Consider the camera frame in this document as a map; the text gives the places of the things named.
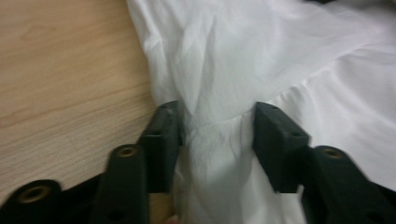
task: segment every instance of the wood grain surface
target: wood grain surface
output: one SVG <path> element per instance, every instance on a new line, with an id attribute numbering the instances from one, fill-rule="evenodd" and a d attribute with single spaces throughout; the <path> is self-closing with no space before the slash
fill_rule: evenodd
<path id="1" fill-rule="evenodd" d="M 155 105 L 125 0 L 0 2 L 0 200 L 42 178 L 64 189 L 134 143 Z M 151 195 L 151 223 L 173 212 Z"/>

